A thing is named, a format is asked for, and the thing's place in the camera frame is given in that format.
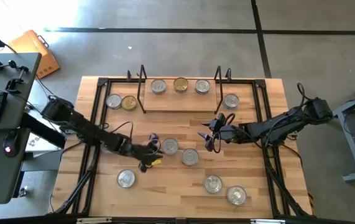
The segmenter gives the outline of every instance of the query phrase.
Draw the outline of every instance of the black desk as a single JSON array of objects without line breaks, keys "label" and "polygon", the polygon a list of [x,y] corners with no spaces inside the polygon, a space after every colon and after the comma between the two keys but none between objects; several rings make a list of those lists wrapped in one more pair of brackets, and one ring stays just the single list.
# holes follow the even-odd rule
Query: black desk
[{"label": "black desk", "polygon": [[[28,99],[32,84],[35,80],[35,74],[39,66],[41,54],[39,53],[20,53],[20,54],[0,54],[0,62],[7,64],[9,60],[16,62],[17,66],[23,65],[29,68],[29,72],[22,76],[23,84],[17,84],[16,89],[21,93],[18,95]],[[10,67],[0,71],[0,90],[4,90],[7,82],[11,78],[18,78],[20,70]],[[14,192],[18,190],[21,184],[22,175],[21,166],[24,158],[25,147],[30,132],[43,137],[59,147],[63,147],[64,138],[61,134],[46,127],[33,117],[24,113],[26,102],[12,94],[7,96],[7,104],[0,120],[0,203],[8,203]],[[16,128],[19,128],[18,141],[20,149],[17,156],[10,158],[3,153],[3,141],[7,134]]]}]

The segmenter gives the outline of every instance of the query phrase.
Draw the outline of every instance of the orange box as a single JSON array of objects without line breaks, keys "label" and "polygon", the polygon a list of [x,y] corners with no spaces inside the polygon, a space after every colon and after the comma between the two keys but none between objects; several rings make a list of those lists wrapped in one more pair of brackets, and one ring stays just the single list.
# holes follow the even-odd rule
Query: orange box
[{"label": "orange box", "polygon": [[42,59],[40,59],[39,68],[37,70],[39,78],[43,78],[60,68],[55,57],[48,50],[46,41],[33,30],[24,32],[22,36],[10,41],[8,44],[16,52],[39,52],[42,54]]}]

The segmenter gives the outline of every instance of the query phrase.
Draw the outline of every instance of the wooden table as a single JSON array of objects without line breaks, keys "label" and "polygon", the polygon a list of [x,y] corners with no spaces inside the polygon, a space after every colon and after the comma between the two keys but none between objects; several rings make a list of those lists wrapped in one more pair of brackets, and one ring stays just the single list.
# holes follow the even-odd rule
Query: wooden table
[{"label": "wooden table", "polygon": [[[76,110],[87,119],[90,118],[95,97],[98,77],[83,77],[75,103]],[[266,79],[267,92],[272,116],[288,110],[281,79]],[[141,97],[148,93],[142,84]],[[105,88],[101,93],[99,108],[102,107]],[[223,85],[224,95],[234,93],[239,97],[238,109],[226,110],[223,106],[219,112],[225,115],[234,112],[233,124],[254,122],[256,111],[250,85]],[[113,83],[111,93],[137,95],[136,83]],[[219,101],[219,85],[216,85],[217,101]],[[264,104],[259,94],[263,118]],[[101,109],[98,110],[99,121]],[[192,217],[192,218],[270,218],[272,217],[270,199],[265,178],[264,161],[261,150],[254,144],[225,144],[221,152],[208,152],[204,140],[198,131],[209,133],[209,129],[201,122],[215,117],[212,112],[147,112],[144,114],[138,107],[135,111],[108,110],[106,122],[108,130],[118,127],[125,121],[134,123],[133,141],[141,143],[148,140],[150,133],[157,133],[160,139],[175,138],[179,143],[179,151],[174,156],[165,156],[162,163],[149,169],[147,173],[139,172],[138,161],[133,158],[117,156],[101,151],[93,199],[91,217]],[[119,132],[128,134],[130,126],[125,125]],[[66,147],[77,142],[70,138]],[[297,150],[293,141],[286,145]],[[182,151],[196,148],[200,161],[193,167],[186,167],[181,162]],[[61,206],[76,185],[83,146],[76,147],[63,155],[57,181],[53,191],[52,203],[55,208]],[[311,213],[307,188],[299,158],[288,149],[280,148],[280,159],[285,178],[285,185],[302,206]],[[136,175],[136,182],[130,189],[118,186],[116,177],[123,169],[131,169]],[[208,194],[203,181],[208,175],[218,175],[223,181],[223,189],[215,195]],[[228,203],[226,191],[234,185],[240,185],[247,192],[247,200],[241,207]],[[280,192],[275,187],[275,194],[282,211]],[[86,188],[83,189],[80,207],[83,207]]]}]

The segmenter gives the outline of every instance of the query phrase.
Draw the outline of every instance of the concrete floor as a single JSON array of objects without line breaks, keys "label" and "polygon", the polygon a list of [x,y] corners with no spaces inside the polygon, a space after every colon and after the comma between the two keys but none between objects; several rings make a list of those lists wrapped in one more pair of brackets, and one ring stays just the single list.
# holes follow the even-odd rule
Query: concrete floor
[{"label": "concrete floor", "polygon": [[[35,29],[50,44],[62,69],[42,81],[55,94],[75,101],[83,75],[125,75],[144,64],[148,75],[212,76],[217,65],[234,77],[264,78],[256,35],[252,34],[104,34],[44,33],[43,27],[151,27],[254,29],[250,0],[0,1],[0,37]],[[355,1],[257,0],[263,29],[355,30]],[[1,27],[4,21],[9,27]],[[300,101],[296,82],[308,96],[328,100],[334,109],[355,95],[355,36],[265,35],[273,78],[282,78],[289,106]],[[35,84],[29,99],[44,104]],[[315,215],[355,221],[354,159],[340,125],[308,126],[298,137],[307,187]],[[26,198],[0,205],[0,218],[47,212],[56,173],[34,172],[24,178],[33,189]]]}]

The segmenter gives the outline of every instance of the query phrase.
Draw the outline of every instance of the can lid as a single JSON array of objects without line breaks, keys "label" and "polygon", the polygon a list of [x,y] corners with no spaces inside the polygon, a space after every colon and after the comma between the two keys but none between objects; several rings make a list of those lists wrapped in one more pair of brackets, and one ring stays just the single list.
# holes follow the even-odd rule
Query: can lid
[{"label": "can lid", "polygon": [[125,96],[122,99],[122,107],[125,110],[132,110],[136,107],[136,99],[134,96]]},{"label": "can lid", "polygon": [[216,194],[219,193],[223,188],[223,183],[221,182],[220,177],[216,175],[210,175],[205,179],[204,186],[209,193]]},{"label": "can lid", "polygon": [[166,83],[161,79],[156,79],[151,83],[151,89],[154,92],[163,92],[166,90]]},{"label": "can lid", "polygon": [[239,98],[238,96],[234,94],[228,94],[224,97],[223,103],[228,106],[228,107],[236,107],[239,104]]},{"label": "can lid", "polygon": [[208,80],[198,80],[195,83],[195,89],[202,93],[206,93],[210,89],[210,82]]},{"label": "can lid", "polygon": [[246,201],[246,192],[240,186],[228,189],[227,199],[233,205],[242,205]]},{"label": "can lid", "polygon": [[188,80],[185,78],[176,78],[173,86],[176,90],[186,90],[188,88]]},{"label": "can lid", "polygon": [[118,94],[111,94],[107,97],[106,104],[110,108],[118,108],[122,103],[122,98]]},{"label": "can lid", "polygon": [[174,139],[165,139],[162,143],[162,149],[166,155],[174,155],[178,151],[178,143]]},{"label": "can lid", "polygon": [[136,177],[134,176],[134,173],[131,170],[122,170],[118,174],[118,184],[123,188],[132,187],[135,180]]},{"label": "can lid", "polygon": [[186,149],[182,155],[182,161],[186,166],[193,166],[200,160],[199,154],[195,149]]}]

